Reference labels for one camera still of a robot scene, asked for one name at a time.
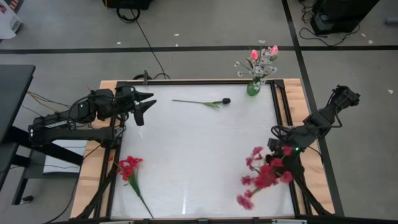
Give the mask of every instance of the gray floor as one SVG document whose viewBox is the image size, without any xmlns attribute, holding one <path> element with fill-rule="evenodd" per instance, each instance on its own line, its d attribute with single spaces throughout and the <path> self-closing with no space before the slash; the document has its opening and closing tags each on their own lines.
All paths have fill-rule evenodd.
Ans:
<svg viewBox="0 0 398 224">
<path fill-rule="evenodd" d="M 288 0 L 296 31 L 305 27 L 301 5 Z M 385 27 L 384 18 L 398 15 L 398 2 L 381 0 L 361 23 L 361 30 L 343 45 L 398 45 L 398 27 Z M 4 40 L 0 49 L 79 49 L 147 47 L 136 24 L 124 24 L 99 0 L 25 1 L 19 11 L 24 27 L 17 37 Z M 292 46 L 280 0 L 155 0 L 140 18 L 154 47 L 256 45 Z M 338 34 L 328 42 L 339 41 Z M 322 46 L 299 39 L 300 45 Z M 234 78 L 233 64 L 246 51 L 157 53 L 172 78 Z M 398 125 L 395 89 L 398 78 L 396 51 L 303 52 L 317 106 L 323 106 L 331 89 L 348 85 L 361 94 L 360 105 L 343 111 L 343 128 L 327 136 L 327 144 L 346 216 L 398 220 L 398 158 L 393 136 Z M 131 79 L 160 72 L 150 53 L 0 55 L 0 63 L 37 66 L 30 91 L 52 100 L 72 103 L 87 94 L 86 86 L 100 80 Z M 281 51 L 274 77 L 301 78 L 294 51 Z M 23 104 L 42 114 L 50 113 L 33 99 Z M 26 129 L 35 114 L 21 108 L 15 126 Z M 29 153 L 21 149 L 21 154 Z M 1 223 L 43 223 L 58 215 L 68 202 L 74 179 L 32 180 L 26 195 L 35 200 L 11 206 L 22 169 L 10 171 L 0 192 Z M 67 211 L 59 220 L 66 220 Z"/>
</svg>

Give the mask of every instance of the vase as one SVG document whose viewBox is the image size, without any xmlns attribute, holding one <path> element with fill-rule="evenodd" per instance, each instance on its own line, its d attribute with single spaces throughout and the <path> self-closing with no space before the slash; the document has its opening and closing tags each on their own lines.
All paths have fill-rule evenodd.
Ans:
<svg viewBox="0 0 398 224">
<path fill-rule="evenodd" d="M 256 82 L 253 80 L 248 84 L 248 87 L 246 88 L 246 91 L 249 96 L 256 96 L 260 92 L 260 88 L 258 90 L 254 89 Z"/>
</svg>

